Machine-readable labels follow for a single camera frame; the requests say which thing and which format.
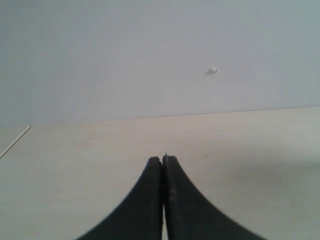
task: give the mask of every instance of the white wall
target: white wall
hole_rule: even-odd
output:
[[[319,10],[315,0],[2,0],[0,126],[319,106]]]

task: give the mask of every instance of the wall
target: wall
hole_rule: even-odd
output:
[[[319,9],[2,0],[0,126],[319,106]]]

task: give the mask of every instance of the light wooden table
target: light wooden table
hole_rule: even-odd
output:
[[[248,229],[320,239],[320,107],[33,126],[0,160],[0,239],[76,239],[165,153]]]

